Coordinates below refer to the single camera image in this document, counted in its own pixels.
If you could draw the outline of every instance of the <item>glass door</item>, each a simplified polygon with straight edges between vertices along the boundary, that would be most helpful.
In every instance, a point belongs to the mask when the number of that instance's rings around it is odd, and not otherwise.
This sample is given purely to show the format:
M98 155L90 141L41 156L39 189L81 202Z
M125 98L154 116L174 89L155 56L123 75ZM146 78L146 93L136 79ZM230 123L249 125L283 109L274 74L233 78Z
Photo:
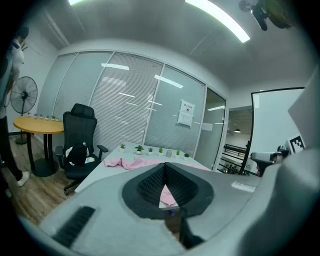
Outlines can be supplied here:
M212 170L224 128L226 101L207 89L202 130L194 159Z

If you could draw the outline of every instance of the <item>whiteboard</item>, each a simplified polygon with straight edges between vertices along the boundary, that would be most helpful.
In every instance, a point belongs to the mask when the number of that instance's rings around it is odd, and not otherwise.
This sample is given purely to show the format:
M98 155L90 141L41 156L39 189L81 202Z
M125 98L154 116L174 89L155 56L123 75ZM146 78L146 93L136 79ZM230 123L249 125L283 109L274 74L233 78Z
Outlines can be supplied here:
M252 152L275 152L279 145L299 130L289 115L289 108L304 89L284 89L252 94L253 128L249 156ZM254 162L251 171L256 172Z

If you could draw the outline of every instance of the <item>wooden tabletop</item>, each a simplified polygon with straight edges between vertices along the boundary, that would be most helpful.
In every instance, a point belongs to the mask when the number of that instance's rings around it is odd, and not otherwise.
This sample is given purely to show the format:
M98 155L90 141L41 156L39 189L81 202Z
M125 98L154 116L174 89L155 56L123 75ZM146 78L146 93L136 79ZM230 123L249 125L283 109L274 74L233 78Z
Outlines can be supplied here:
M13 124L21 131L34 134L61 134L64 132L63 122L35 119L32 116L18 116L13 120Z

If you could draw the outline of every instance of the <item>chair backrest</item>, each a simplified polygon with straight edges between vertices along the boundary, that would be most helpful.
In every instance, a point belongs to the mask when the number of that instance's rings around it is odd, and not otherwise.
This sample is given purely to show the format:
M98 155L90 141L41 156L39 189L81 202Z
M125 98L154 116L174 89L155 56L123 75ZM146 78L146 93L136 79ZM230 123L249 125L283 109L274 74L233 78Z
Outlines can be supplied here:
M74 104L71 112L63 114L64 147L63 154L76 143L86 144L89 153L94 152L94 133L97 126L92 107Z

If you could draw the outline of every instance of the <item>white wall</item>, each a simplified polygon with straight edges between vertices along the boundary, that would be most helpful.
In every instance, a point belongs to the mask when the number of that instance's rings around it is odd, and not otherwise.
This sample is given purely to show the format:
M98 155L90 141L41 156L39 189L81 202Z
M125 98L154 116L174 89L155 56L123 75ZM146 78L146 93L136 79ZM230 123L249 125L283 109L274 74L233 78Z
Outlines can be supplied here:
M37 100L30 111L33 115L37 112L42 87L52 64L58 56L58 50L40 34L32 22L26 25L29 27L29 35L25 40L28 48L23 51L24 64L20 70L20 77L31 77L37 85ZM12 108L11 103L6 108L6 115L8 118L8 131L18 132L19 130L14 127L13 121L21 114Z
M205 82L223 98L229 97L229 87L208 69L184 55L154 44L125 39L89 40L69 45L61 49L59 55L88 50L121 51L165 62Z
M234 133L233 135L227 134L225 138L225 144L246 148L248 141L250 141L250 134Z
M305 87L316 66L307 51L290 51L271 62L259 59L251 66L239 65L229 81L229 108L251 106L251 93Z

